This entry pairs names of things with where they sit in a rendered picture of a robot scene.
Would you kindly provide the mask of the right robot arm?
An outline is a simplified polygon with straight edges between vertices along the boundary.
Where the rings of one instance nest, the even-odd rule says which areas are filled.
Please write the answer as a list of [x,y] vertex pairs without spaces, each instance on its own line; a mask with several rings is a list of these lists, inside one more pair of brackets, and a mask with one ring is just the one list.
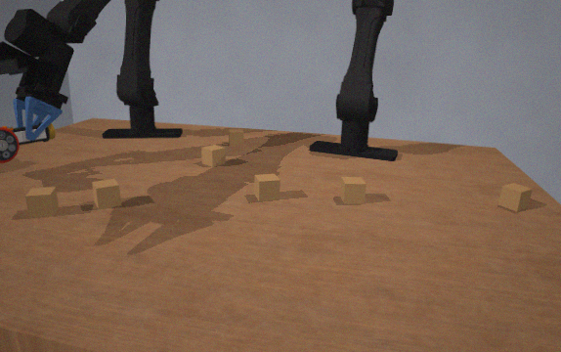
[[[60,1],[46,19],[32,9],[17,10],[4,37],[22,51],[0,42],[0,74],[23,73],[19,86],[39,83],[51,89],[57,66],[66,72],[74,52],[65,43],[83,43],[109,1]],[[119,100],[130,107],[131,129],[108,129],[103,138],[180,138],[183,133],[181,128],[154,126],[153,107],[158,106],[158,100],[153,90],[154,78],[151,78],[150,45],[156,1],[159,0],[124,2],[124,56],[120,75],[117,75],[116,93]]]

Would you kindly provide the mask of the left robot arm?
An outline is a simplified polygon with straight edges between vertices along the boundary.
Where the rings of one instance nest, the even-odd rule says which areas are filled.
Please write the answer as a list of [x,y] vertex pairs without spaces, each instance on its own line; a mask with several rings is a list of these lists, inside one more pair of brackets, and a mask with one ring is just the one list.
[[378,109],[372,82],[374,54],[379,32],[387,16],[392,16],[393,6],[394,0],[352,0],[356,35],[351,62],[336,98],[336,119],[342,120],[341,143],[316,141],[310,146],[311,152],[396,160],[397,150],[367,144],[369,123],[374,122]]

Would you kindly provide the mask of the grey pistol-grip hose nozzle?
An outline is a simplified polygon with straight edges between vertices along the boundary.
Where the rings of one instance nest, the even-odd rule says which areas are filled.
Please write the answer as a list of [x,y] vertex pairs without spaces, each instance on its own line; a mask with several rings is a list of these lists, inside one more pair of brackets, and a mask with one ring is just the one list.
[[25,127],[2,126],[0,127],[0,163],[12,160],[17,155],[20,145],[48,142],[55,136],[56,132],[52,123],[34,141],[26,139]]

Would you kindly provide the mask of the small tan block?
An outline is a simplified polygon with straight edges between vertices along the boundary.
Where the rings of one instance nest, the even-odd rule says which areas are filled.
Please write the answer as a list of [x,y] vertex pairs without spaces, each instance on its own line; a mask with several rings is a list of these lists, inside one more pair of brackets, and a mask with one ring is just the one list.
[[202,163],[218,166],[226,163],[225,148],[216,145],[201,148]]
[[254,175],[254,195],[259,201],[280,200],[280,183],[276,174]]
[[515,183],[504,185],[501,189],[498,205],[516,212],[527,209],[529,207],[532,190],[533,189]]
[[243,146],[242,129],[229,129],[229,144],[230,147]]
[[98,209],[121,205],[119,185],[115,179],[92,182],[94,201]]
[[29,218],[53,217],[59,209],[56,187],[31,188],[25,199]]
[[341,177],[340,197],[343,203],[365,204],[366,186],[362,177]]

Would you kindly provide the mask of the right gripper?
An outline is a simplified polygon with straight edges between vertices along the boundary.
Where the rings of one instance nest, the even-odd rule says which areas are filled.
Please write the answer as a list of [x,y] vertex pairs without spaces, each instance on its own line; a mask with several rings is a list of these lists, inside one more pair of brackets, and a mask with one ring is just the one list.
[[[34,141],[63,112],[60,108],[63,103],[66,104],[68,97],[59,92],[65,78],[65,71],[60,70],[58,66],[57,68],[51,89],[38,83],[17,88],[17,98],[13,100],[17,128],[23,127],[22,110],[25,110],[25,134],[28,140]],[[34,120],[33,111],[36,114]],[[48,114],[49,116],[43,121]],[[32,120],[33,125],[38,125],[43,121],[34,132],[32,132]]]

